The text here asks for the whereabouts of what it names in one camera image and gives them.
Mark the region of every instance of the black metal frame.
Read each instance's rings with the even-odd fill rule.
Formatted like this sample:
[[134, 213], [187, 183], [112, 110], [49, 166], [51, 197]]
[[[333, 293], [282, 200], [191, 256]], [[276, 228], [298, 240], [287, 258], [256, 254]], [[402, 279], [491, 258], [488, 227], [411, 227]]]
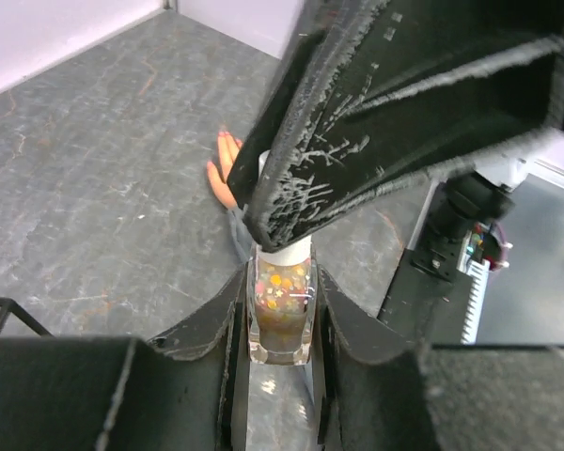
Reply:
[[0, 334], [7, 324], [10, 314], [20, 319], [29, 329], [41, 336], [52, 336], [34, 317], [29, 315], [16, 301], [10, 298], [0, 298]]

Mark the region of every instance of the finger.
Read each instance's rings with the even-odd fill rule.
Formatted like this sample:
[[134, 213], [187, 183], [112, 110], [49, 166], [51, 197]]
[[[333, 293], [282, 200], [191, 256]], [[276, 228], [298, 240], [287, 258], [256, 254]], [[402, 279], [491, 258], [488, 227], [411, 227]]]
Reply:
[[236, 142], [236, 138], [234, 138], [234, 136], [232, 136], [230, 133], [227, 133], [226, 141], [227, 141], [227, 149], [229, 150], [229, 157], [232, 159], [233, 162], [235, 162], [236, 157], [238, 156], [238, 152], [240, 151], [238, 147], [238, 143]]
[[215, 194], [215, 197], [226, 207], [228, 210], [236, 207], [236, 199], [232, 195], [227, 185], [219, 177], [219, 171], [217, 166], [213, 162], [207, 163], [207, 177], [209, 177], [209, 183], [211, 184], [211, 189]]
[[229, 153], [226, 132], [219, 132], [217, 136], [217, 149], [219, 151], [219, 163], [222, 165], [223, 182], [226, 182], [227, 175], [234, 164], [234, 160], [232, 160]]

